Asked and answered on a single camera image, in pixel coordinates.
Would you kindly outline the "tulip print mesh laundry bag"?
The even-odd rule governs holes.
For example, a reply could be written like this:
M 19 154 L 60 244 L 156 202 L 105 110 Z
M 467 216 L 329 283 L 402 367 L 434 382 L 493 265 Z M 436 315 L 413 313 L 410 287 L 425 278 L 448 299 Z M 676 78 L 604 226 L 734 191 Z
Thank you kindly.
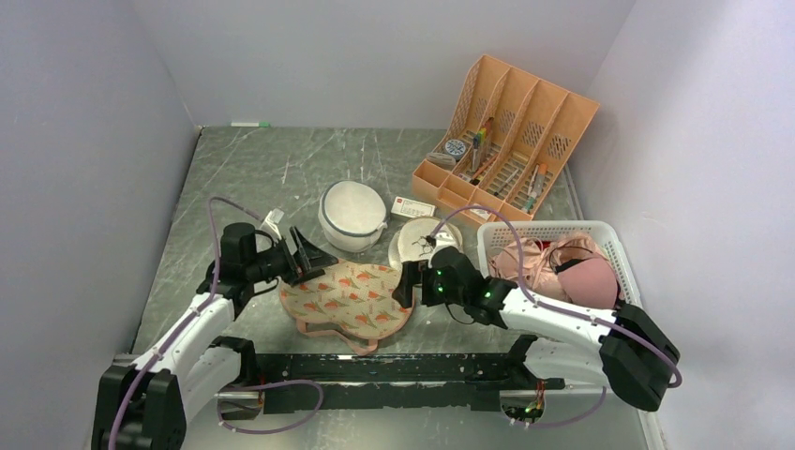
M 279 299 L 307 337 L 336 337 L 360 356 L 400 331 L 413 313 L 392 298 L 401 272 L 374 263 L 342 261 L 296 286 L 282 283 Z

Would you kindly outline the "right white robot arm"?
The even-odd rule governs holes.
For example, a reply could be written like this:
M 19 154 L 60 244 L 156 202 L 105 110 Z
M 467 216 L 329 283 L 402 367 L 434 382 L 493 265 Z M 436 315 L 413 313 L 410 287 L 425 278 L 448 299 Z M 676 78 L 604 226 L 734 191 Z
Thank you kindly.
M 453 247 L 436 250 L 427 262 L 405 262 L 391 296 L 408 308 L 416 287 L 425 306 L 459 305 L 476 323 L 536 336 L 505 365 L 515 387 L 538 379 L 580 381 L 655 412 L 666 391 L 683 382 L 678 349 L 641 307 L 596 309 L 553 300 L 514 281 L 482 276 Z

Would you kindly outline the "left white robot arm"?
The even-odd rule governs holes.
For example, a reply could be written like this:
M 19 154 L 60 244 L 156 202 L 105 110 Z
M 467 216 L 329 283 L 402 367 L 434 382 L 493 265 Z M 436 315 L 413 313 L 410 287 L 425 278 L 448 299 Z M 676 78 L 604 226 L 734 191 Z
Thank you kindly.
M 261 282 L 296 286 L 323 275 L 338 258 L 291 228 L 291 244 L 246 222 L 224 228 L 216 258 L 186 311 L 148 351 L 101 376 L 92 430 L 94 449 L 179 449 L 188 423 L 228 386 L 255 390 L 261 380 L 252 341 L 223 337 Z

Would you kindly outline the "cream embroidered mesh laundry bag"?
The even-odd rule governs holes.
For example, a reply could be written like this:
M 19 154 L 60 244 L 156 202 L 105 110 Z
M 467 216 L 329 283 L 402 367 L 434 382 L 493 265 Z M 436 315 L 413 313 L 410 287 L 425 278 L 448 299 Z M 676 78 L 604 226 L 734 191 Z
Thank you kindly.
M 403 224 L 390 242 L 389 266 L 399 270 L 404 262 L 427 260 L 433 247 L 426 237 L 440 222 L 437 217 L 416 217 Z

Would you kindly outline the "white plastic laundry basket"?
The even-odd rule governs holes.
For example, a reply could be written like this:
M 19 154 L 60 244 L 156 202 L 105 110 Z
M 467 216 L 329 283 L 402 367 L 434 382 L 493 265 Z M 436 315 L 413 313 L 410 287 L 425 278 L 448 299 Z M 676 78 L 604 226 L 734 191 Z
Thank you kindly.
M 519 237 L 537 238 L 550 242 L 570 233 L 587 233 L 610 261 L 622 287 L 622 298 L 628 303 L 643 308 L 640 291 L 634 273 L 618 234 L 606 222 L 599 220 L 525 220 L 512 221 Z M 487 222 L 477 231 L 477 254 L 481 273 L 488 274 L 488 258 L 497 255 L 507 244 L 514 241 L 507 225 L 502 222 Z

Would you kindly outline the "white blue-trimmed mesh laundry bag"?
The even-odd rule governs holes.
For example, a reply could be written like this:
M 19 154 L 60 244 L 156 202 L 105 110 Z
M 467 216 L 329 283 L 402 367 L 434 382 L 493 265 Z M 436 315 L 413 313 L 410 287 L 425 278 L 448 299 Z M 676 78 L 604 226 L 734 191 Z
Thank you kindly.
M 387 228 L 388 211 L 372 187 L 343 180 L 333 183 L 322 194 L 318 220 L 324 237 L 333 247 L 362 253 L 380 240 Z

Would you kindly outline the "pink satin bra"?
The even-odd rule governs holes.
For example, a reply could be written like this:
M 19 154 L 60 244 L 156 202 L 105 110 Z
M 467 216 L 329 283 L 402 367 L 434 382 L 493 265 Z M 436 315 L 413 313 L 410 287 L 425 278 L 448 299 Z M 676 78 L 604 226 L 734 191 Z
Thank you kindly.
M 492 277 L 517 282 L 519 267 L 526 286 L 546 297 L 571 303 L 553 272 L 557 267 L 574 258 L 589 258 L 605 254 L 595 241 L 584 232 L 572 232 L 558 240 L 546 243 L 540 238 L 521 238 L 519 244 L 511 242 L 499 253 L 488 259 L 488 272 Z

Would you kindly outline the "dusty pink bra cup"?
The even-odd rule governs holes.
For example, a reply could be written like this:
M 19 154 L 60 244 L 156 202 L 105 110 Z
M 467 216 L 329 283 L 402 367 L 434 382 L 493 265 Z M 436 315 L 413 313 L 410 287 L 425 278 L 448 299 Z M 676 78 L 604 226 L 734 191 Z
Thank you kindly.
M 620 284 L 604 258 L 572 259 L 558 265 L 556 270 L 562 289 L 573 304 L 585 308 L 615 307 Z

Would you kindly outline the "small white red card box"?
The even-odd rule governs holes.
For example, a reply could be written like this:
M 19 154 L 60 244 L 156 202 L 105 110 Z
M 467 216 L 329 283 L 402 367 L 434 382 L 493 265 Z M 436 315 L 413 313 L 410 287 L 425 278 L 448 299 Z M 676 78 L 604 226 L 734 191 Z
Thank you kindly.
M 396 197 L 391 206 L 391 214 L 401 218 L 433 217 L 436 206 L 405 197 Z

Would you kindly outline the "blue white round tin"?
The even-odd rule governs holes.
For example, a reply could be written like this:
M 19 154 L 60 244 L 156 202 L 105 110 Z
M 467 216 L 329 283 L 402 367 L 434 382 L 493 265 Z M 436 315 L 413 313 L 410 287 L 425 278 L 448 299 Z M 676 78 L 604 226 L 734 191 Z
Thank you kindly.
M 444 143 L 444 153 L 455 161 L 460 161 L 468 150 L 467 144 L 460 139 L 450 139 Z

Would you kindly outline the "multicolour marker pen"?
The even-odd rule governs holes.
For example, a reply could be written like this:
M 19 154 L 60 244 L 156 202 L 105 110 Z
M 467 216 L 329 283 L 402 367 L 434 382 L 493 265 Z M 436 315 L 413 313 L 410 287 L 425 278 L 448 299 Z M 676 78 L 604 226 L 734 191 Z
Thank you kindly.
M 472 159 L 471 159 L 471 171 L 474 173 L 478 170 L 481 162 L 481 147 L 484 138 L 486 137 L 487 129 L 485 127 L 481 127 L 473 136 L 472 138 Z

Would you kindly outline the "orange capped pen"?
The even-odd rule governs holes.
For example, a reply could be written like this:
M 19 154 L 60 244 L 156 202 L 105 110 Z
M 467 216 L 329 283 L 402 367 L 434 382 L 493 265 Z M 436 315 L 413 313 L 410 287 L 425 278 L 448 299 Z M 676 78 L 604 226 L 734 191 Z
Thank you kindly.
M 532 177 L 531 190 L 529 191 L 530 199 L 537 199 L 538 196 L 543 192 L 547 167 L 548 165 L 546 163 L 540 163 L 536 166 L 534 175 Z

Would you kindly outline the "green white marker pen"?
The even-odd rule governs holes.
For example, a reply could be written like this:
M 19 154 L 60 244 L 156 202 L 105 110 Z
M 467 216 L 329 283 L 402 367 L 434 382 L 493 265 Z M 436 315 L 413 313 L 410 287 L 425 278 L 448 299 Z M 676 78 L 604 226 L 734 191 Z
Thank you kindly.
M 269 122 L 231 122 L 231 127 L 236 128 L 270 128 L 271 124 Z

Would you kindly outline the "orange plastic file organizer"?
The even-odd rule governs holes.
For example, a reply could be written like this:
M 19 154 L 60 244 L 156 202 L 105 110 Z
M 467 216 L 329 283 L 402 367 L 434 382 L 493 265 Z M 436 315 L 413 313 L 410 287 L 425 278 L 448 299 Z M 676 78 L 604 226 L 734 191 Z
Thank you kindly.
M 412 175 L 412 193 L 445 210 L 473 204 L 484 211 L 466 212 L 474 226 L 495 220 L 531 220 L 563 174 L 585 131 L 596 116 L 597 101 L 546 81 L 490 55 L 469 69 L 451 124 L 432 153 L 444 153 L 450 139 L 468 150 L 450 169 L 423 160 Z M 481 164 L 471 171 L 474 134 L 486 128 Z M 535 168 L 547 164 L 543 192 L 529 198 Z

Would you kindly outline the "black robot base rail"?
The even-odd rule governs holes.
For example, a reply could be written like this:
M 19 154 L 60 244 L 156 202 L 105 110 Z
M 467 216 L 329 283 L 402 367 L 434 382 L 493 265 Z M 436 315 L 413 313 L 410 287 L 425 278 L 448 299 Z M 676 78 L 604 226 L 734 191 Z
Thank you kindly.
M 542 389 L 560 390 L 561 379 L 536 379 L 510 352 L 392 353 L 356 356 L 320 353 L 262 353 L 256 381 L 311 380 L 306 386 L 275 386 L 258 392 L 222 392 L 218 404 L 227 419 L 259 413 L 382 408 L 466 407 L 497 412 L 510 395 L 530 400 Z

